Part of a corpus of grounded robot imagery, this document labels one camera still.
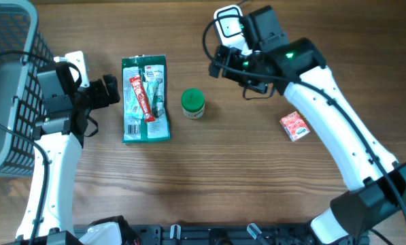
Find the mint green wipes packet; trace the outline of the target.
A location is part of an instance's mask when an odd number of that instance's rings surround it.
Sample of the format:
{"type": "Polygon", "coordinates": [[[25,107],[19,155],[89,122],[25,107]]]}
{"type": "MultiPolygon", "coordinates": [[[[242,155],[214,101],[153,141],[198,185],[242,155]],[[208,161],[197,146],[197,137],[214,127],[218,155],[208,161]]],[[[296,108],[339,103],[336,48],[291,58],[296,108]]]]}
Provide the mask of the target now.
{"type": "MultiPolygon", "coordinates": [[[[150,108],[151,108],[152,114],[154,115],[152,106],[154,105],[154,98],[155,98],[157,90],[158,90],[158,82],[157,81],[143,82],[143,87],[146,90],[146,95],[148,97],[150,108]]],[[[141,110],[141,107],[139,106],[139,103],[137,101],[137,98],[135,96],[135,93],[131,86],[130,81],[129,81],[128,91],[129,91],[129,98],[126,99],[126,103],[124,104],[125,114],[127,116],[130,116],[131,118],[144,119],[143,112],[141,110]]]]}

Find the green 3M gloves packet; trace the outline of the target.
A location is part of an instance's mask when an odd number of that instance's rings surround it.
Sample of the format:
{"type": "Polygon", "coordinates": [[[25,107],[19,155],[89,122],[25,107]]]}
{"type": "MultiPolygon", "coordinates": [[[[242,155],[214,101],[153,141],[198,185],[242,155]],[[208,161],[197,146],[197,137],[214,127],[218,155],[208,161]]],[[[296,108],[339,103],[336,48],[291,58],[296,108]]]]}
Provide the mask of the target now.
{"type": "Polygon", "coordinates": [[[167,64],[164,55],[141,55],[122,59],[123,123],[125,144],[135,142],[159,142],[171,138],[167,112],[167,64]],[[131,118],[124,112],[124,104],[129,98],[129,79],[140,75],[143,82],[158,82],[152,110],[154,122],[131,118]]]}

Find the green lid stock jar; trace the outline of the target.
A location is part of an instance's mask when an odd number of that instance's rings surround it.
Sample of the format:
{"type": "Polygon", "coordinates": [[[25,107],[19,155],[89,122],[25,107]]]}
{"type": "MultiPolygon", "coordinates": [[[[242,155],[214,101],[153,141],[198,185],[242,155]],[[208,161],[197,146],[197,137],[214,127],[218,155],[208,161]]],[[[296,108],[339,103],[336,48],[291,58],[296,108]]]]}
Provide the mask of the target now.
{"type": "Polygon", "coordinates": [[[190,88],[183,92],[181,104],[187,118],[198,119],[205,111],[204,94],[197,88],[190,88]]]}

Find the orange white tissue pack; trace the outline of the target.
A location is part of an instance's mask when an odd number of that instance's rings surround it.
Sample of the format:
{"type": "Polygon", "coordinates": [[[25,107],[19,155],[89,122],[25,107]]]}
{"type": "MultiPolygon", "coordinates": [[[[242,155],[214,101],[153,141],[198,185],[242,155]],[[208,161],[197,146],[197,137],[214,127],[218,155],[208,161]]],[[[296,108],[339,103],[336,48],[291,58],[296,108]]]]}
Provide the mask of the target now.
{"type": "Polygon", "coordinates": [[[310,132],[309,127],[298,112],[290,113],[281,118],[280,124],[292,142],[301,139],[310,132]]]}

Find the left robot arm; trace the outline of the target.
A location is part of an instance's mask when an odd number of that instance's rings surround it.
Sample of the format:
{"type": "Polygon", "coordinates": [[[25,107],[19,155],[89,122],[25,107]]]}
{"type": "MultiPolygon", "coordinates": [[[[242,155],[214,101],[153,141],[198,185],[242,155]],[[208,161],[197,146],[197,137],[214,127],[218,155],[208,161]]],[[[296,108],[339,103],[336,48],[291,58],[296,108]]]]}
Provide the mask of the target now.
{"type": "Polygon", "coordinates": [[[83,84],[81,74],[72,75],[75,69],[73,63],[62,61],[41,67],[37,74],[44,114],[31,130],[35,164],[17,244],[45,244],[56,233],[74,236],[74,178],[86,129],[95,122],[90,113],[120,101],[115,76],[107,74],[83,84]]]}

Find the red Nescafe coffee sachet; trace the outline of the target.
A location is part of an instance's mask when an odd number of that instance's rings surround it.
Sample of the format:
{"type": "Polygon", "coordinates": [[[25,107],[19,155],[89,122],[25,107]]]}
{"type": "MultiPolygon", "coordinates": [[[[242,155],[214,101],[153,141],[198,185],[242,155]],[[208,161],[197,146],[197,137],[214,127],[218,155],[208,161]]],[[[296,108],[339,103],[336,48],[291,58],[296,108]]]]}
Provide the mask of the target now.
{"type": "Polygon", "coordinates": [[[139,106],[141,107],[141,110],[143,112],[145,122],[146,123],[154,122],[155,117],[152,114],[148,97],[146,95],[146,90],[143,87],[143,82],[141,81],[141,76],[136,75],[130,78],[129,81],[134,90],[139,106]]]}

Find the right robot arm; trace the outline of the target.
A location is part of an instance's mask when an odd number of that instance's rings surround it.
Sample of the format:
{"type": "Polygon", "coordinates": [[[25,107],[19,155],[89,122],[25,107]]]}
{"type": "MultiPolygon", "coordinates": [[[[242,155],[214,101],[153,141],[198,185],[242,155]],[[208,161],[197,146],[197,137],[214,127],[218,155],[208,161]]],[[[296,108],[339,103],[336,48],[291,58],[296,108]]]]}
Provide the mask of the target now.
{"type": "Polygon", "coordinates": [[[370,133],[342,92],[322,53],[307,38],[290,42],[275,11],[243,15],[230,5],[210,22],[220,41],[209,74],[267,99],[285,97],[308,120],[341,173],[347,191],[310,221],[316,241],[359,238],[397,212],[406,222],[406,163],[370,133]]]}

